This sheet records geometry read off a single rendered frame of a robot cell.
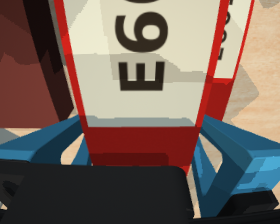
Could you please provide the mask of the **red box with cream label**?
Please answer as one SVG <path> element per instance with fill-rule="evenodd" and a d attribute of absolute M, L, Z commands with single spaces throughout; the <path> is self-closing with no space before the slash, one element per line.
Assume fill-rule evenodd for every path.
<path fill-rule="evenodd" d="M 230 0 L 54 0 L 92 165 L 188 175 Z"/>

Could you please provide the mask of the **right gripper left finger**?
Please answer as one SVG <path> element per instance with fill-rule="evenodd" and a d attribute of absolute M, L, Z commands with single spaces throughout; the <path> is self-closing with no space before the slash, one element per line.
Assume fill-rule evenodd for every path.
<path fill-rule="evenodd" d="M 62 153 L 83 133 L 79 114 L 0 145 L 0 159 L 61 164 Z M 71 165 L 92 165 L 83 136 Z"/>

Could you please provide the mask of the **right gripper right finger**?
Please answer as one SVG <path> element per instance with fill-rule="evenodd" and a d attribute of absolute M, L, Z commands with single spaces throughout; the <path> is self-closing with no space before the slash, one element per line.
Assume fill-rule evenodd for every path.
<path fill-rule="evenodd" d="M 200 134 L 222 154 L 216 173 L 198 137 L 191 167 L 201 217 L 217 216 L 234 194 L 272 190 L 280 181 L 280 143 L 206 114 Z"/>

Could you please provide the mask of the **dark brown low platform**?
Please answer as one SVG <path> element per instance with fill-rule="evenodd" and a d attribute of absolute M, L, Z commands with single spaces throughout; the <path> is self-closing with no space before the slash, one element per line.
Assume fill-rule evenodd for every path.
<path fill-rule="evenodd" d="M 0 128 L 42 129 L 73 109 L 48 0 L 0 0 Z"/>

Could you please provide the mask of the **red box of welding electrodes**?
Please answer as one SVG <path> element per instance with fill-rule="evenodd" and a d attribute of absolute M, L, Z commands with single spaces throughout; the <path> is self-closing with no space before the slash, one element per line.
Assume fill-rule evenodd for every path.
<path fill-rule="evenodd" d="M 230 0 L 205 114 L 222 121 L 242 56 L 255 0 Z"/>

